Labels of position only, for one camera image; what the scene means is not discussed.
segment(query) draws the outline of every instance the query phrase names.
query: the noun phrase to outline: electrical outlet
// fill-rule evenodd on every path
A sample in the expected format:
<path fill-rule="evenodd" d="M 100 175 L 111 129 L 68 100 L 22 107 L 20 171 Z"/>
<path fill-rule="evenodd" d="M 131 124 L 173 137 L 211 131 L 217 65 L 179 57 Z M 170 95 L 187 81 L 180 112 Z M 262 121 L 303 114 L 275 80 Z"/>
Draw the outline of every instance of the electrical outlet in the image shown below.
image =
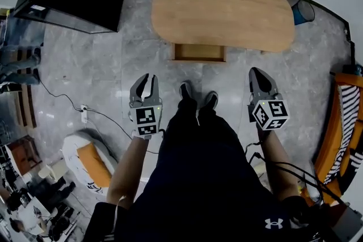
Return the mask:
<path fill-rule="evenodd" d="M 87 123 L 87 120 L 88 120 L 88 111 L 85 110 L 88 109 L 88 106 L 87 105 L 81 105 L 81 109 L 83 110 L 83 112 L 81 112 L 81 121 L 82 123 L 86 124 Z"/>

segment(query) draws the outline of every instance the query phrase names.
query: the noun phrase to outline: marble floor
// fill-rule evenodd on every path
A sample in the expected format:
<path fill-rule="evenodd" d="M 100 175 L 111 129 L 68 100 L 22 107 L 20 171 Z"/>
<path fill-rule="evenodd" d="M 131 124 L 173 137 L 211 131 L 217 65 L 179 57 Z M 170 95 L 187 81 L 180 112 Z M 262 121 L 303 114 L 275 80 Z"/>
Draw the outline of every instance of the marble floor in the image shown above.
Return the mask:
<path fill-rule="evenodd" d="M 171 44 L 155 34 L 151 25 L 151 0 L 125 0 L 118 33 L 87 35 L 66 28 L 47 25 L 42 60 L 41 80 L 55 95 L 67 94 L 76 107 L 86 104 L 117 121 L 130 133 L 128 119 L 129 89 L 141 75 L 159 78 L 163 99 L 161 127 L 166 128 L 179 102 L 179 84 L 189 79 L 200 92 L 219 94 L 217 113 L 238 133 L 243 146 L 258 140 L 255 126 L 248 121 L 250 99 L 248 71 L 256 66 L 275 80 L 288 101 L 291 119 L 277 132 L 293 163 L 305 165 L 316 149 L 324 123 L 330 92 L 330 70 L 348 62 L 349 45 L 345 41 L 344 24 L 315 7 L 312 23 L 296 26 L 295 41 L 282 53 L 261 54 L 244 48 L 228 48 L 227 64 L 173 63 L 169 59 Z M 50 96 L 43 86 L 33 87 L 33 104 L 38 127 L 29 133 L 44 161 L 60 154 L 65 136 L 84 130 L 81 114 L 65 97 Z M 129 138 L 105 117 L 90 113 L 113 151 L 120 157 Z M 87 130 L 96 134 L 93 125 Z M 161 136 L 152 138 L 150 151 L 158 151 Z M 247 154 L 252 155 L 253 148 Z M 147 180 L 157 155 L 147 153 L 142 177 Z M 66 179 L 74 179 L 68 173 Z M 82 211 L 85 218 L 72 237 L 81 240 L 94 205 L 103 197 L 91 194 L 77 183 L 69 202 Z"/>

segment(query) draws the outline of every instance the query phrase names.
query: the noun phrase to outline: under armour logo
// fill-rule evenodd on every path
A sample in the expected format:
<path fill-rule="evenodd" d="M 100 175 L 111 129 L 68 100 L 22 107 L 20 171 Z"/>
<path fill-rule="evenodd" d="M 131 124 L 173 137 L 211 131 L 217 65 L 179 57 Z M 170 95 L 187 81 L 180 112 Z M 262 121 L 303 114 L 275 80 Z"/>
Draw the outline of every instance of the under armour logo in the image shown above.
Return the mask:
<path fill-rule="evenodd" d="M 267 219 L 267 220 L 265 220 L 265 222 L 266 222 L 266 228 L 267 229 L 271 229 L 271 226 L 278 226 L 278 228 L 279 229 L 282 229 L 282 223 L 283 223 L 283 221 L 284 220 L 282 220 L 282 219 L 278 219 L 277 220 L 277 222 L 271 222 L 271 220 L 270 219 Z"/>

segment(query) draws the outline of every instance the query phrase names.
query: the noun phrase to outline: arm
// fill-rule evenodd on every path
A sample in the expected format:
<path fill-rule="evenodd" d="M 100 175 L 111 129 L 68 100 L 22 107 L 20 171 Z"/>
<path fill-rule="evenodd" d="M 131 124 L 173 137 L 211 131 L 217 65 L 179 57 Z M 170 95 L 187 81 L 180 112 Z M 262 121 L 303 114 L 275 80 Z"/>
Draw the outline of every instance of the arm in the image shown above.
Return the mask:
<path fill-rule="evenodd" d="M 111 178 L 107 192 L 107 202 L 129 209 L 134 202 L 137 188 L 140 182 L 143 160 L 145 158 L 148 140 L 134 137 L 129 148 L 121 158 Z"/>
<path fill-rule="evenodd" d="M 261 130 L 259 130 L 260 140 L 263 140 L 261 139 L 262 134 Z M 289 162 L 289 157 L 274 131 L 270 132 L 261 147 L 266 160 L 272 162 Z M 278 166 L 293 170 L 292 167 L 285 164 L 279 164 Z M 291 196 L 299 196 L 297 178 L 295 176 L 269 164 L 266 164 L 266 170 L 272 192 L 280 201 Z"/>

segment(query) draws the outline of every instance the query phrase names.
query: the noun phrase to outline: oval wooden table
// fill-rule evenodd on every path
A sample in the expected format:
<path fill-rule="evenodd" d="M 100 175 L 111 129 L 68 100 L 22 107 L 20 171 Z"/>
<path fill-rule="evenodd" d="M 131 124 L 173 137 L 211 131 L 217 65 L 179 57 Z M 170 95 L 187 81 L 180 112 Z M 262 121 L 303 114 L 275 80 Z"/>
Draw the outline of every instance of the oval wooden table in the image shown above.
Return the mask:
<path fill-rule="evenodd" d="M 156 33 L 174 60 L 225 61 L 225 46 L 281 52 L 294 40 L 287 0 L 153 0 Z"/>

